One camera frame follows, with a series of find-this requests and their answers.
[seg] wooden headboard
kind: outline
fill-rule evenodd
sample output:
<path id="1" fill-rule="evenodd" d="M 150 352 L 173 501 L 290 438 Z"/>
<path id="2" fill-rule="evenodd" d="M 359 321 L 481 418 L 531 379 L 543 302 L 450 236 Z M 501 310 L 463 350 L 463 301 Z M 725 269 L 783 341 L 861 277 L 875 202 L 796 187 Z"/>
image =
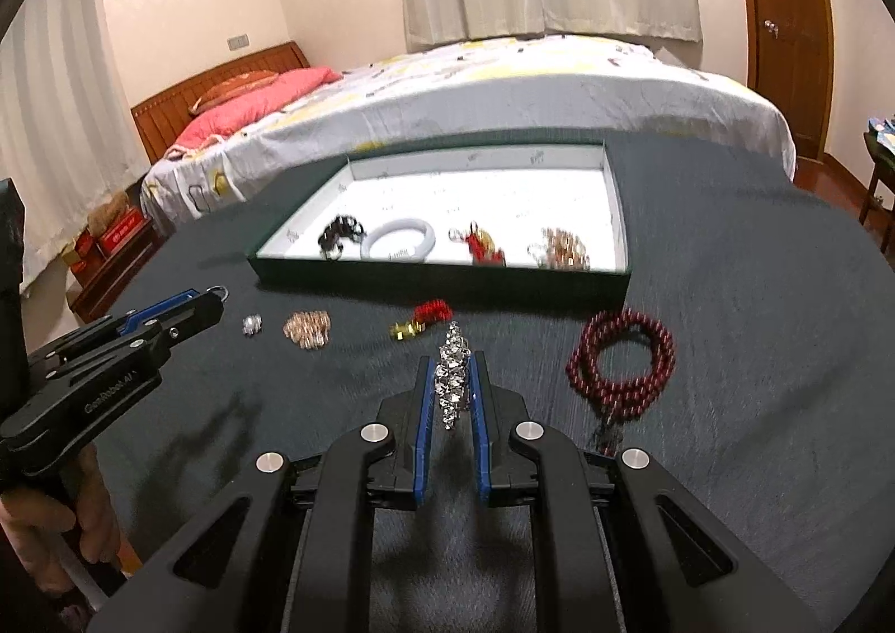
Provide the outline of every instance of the wooden headboard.
<path id="1" fill-rule="evenodd" d="M 299 67 L 308 67 L 303 52 L 294 42 L 286 42 L 275 48 L 243 55 L 229 63 L 218 65 L 199 73 L 177 85 L 161 91 L 131 109 L 133 122 L 137 124 L 149 162 L 155 163 L 177 140 L 192 120 L 190 107 L 200 96 L 227 78 L 251 70 L 275 70 L 285 73 Z"/>

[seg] jewelry tray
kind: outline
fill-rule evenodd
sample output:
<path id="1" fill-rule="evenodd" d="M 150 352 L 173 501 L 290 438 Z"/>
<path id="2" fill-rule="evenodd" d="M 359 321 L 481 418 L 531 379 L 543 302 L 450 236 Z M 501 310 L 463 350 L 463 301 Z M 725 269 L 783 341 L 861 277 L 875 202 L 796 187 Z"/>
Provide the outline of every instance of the jewelry tray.
<path id="1" fill-rule="evenodd" d="M 628 240 L 605 145 L 390 147 L 294 167 L 276 179 L 292 208 L 248 253 L 262 284 L 305 292 L 416 304 L 435 297 L 458 307 L 592 314 L 620 309 L 630 279 Z M 263 201 L 267 189 L 256 201 Z M 392 261 L 422 235 L 386 235 L 370 259 L 342 240 L 340 259 L 321 255 L 318 237 L 337 215 L 356 217 L 367 233 L 395 219 L 422 219 L 436 244 L 424 262 Z M 488 232 L 507 266 L 473 265 L 463 242 L 470 223 Z M 543 228 L 579 235 L 589 271 L 540 268 L 529 249 Z"/>

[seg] white bedsheet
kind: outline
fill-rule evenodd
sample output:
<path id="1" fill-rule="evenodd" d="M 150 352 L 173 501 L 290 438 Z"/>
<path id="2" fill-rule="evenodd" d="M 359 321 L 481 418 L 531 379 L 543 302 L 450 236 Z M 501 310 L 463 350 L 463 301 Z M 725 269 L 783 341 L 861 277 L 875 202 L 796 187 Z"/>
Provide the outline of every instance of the white bedsheet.
<path id="1" fill-rule="evenodd" d="M 780 111 L 730 78 L 602 37 L 511 37 L 400 55 L 301 98 L 196 158 L 155 163 L 142 204 L 163 231 L 246 201 L 288 167 L 473 131 L 613 128 L 693 136 L 773 156 L 791 179 Z"/>

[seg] pink pillow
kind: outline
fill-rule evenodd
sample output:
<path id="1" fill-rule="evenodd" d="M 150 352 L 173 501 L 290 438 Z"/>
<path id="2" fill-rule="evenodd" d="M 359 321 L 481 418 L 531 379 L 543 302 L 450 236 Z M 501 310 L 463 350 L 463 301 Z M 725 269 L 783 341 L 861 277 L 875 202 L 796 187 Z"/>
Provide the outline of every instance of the pink pillow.
<path id="1" fill-rule="evenodd" d="M 195 118 L 177 137 L 164 157 L 182 158 L 183 155 L 226 140 L 236 131 L 260 121 L 264 116 L 276 113 L 283 106 L 288 106 L 324 83 L 341 79 L 340 73 L 335 73 L 328 67 L 305 67 L 282 73 L 266 88 L 228 100 Z"/>

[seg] cardboard box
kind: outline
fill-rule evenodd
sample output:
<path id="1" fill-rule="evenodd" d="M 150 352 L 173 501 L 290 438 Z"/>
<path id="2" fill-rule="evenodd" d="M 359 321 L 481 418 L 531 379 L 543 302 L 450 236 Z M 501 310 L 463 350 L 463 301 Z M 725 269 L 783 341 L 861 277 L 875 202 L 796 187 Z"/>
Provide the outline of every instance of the cardboard box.
<path id="1" fill-rule="evenodd" d="M 100 237 L 100 249 L 106 257 L 111 257 L 113 252 L 119 246 L 124 244 L 127 239 L 137 230 L 143 223 L 143 213 L 137 207 L 129 208 L 121 219 L 118 219 L 106 231 L 106 234 Z"/>

